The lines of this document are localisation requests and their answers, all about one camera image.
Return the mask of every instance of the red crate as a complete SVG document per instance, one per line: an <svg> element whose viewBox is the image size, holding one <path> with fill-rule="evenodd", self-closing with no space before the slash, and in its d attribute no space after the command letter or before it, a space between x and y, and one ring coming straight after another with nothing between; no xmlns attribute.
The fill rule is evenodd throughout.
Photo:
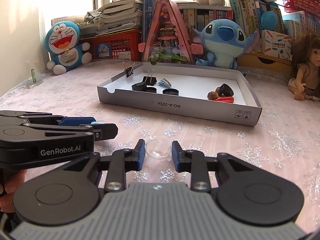
<svg viewBox="0 0 320 240"><path fill-rule="evenodd" d="M305 11L314 17L320 16L319 0L282 0L287 13Z"/></svg>
<svg viewBox="0 0 320 240"><path fill-rule="evenodd" d="M88 52L92 54L92 59L120 58L131 61L140 61L138 45L141 43L141 30L130 30L117 34L81 39L79 44L90 43Z"/></svg>

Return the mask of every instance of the transparent round lid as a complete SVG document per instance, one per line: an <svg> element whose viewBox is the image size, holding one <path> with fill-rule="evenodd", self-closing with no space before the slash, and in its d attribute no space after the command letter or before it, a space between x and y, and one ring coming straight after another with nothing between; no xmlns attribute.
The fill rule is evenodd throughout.
<svg viewBox="0 0 320 240"><path fill-rule="evenodd" d="M146 143L146 153L153 158L163 159L171 154L171 142L153 138Z"/></svg>

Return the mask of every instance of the stitch's nose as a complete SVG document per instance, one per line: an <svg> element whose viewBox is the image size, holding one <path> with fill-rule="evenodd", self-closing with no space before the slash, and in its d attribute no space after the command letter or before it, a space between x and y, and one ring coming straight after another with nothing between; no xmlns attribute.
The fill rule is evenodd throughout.
<svg viewBox="0 0 320 240"><path fill-rule="evenodd" d="M219 27L218 35L224 41L230 41L234 37L233 29L230 27Z"/></svg>

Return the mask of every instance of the human hand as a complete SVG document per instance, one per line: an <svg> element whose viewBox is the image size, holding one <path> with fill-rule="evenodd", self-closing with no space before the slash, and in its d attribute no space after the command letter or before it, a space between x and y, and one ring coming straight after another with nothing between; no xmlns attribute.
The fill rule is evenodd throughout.
<svg viewBox="0 0 320 240"><path fill-rule="evenodd" d="M296 84L299 93L302 93L304 91L305 85L306 85L305 83Z"/></svg>
<svg viewBox="0 0 320 240"><path fill-rule="evenodd" d="M14 213L12 198L14 192L24 183L27 170L20 170L14 174L10 180L4 185L6 195L0 197L0 211L4 213Z"/></svg>

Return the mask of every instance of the shallow white tray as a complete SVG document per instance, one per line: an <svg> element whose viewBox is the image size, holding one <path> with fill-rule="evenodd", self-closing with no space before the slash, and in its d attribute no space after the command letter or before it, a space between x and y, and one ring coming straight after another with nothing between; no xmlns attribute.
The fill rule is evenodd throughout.
<svg viewBox="0 0 320 240"><path fill-rule="evenodd" d="M158 84L154 85L157 93L132 91L131 86L141 82L149 69L154 69L152 76L157 82L162 78L169 80L172 88L179 90L179 96L163 95L165 87ZM223 83L235 93L233 104L207 99L208 93ZM251 126L256 125L262 110L239 71L196 65L141 63L132 76L127 78L123 71L100 84L98 95L103 103Z"/></svg>

